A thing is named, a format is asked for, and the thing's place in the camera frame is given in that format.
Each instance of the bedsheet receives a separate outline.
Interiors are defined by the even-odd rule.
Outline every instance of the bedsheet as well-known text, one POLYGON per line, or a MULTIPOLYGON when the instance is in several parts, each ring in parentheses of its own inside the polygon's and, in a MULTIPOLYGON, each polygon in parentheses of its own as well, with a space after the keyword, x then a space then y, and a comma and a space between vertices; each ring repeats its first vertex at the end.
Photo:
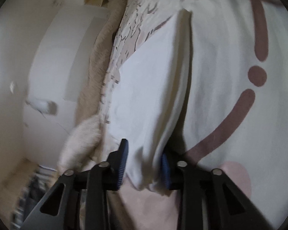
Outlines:
MULTIPOLYGON (((288 215, 288 12, 262 0, 223 0, 220 6, 239 3, 221 14, 219 1, 128 0, 102 88, 99 111, 105 127, 99 159, 106 159, 120 141, 107 131, 119 67, 185 8, 193 13, 193 62, 199 64, 192 66, 193 101, 185 100, 169 143, 179 145, 194 164, 222 168, 278 228, 288 215), (240 11, 244 16, 237 16, 240 11), (224 25, 216 23, 220 18, 224 25), (224 33, 229 38, 218 42, 224 33), (216 64, 225 46, 232 48, 227 49, 230 62, 216 64)), ((140 210, 124 196, 122 200, 131 215, 140 210)))

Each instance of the pink spot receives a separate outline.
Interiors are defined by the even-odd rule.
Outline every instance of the pink spot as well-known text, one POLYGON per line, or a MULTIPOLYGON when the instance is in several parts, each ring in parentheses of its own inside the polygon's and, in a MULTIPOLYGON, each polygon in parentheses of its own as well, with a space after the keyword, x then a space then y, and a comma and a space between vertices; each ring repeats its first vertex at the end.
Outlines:
POLYGON ((248 198, 251 197, 251 179, 247 170, 240 163, 227 161, 220 166, 220 169, 228 175, 248 198))

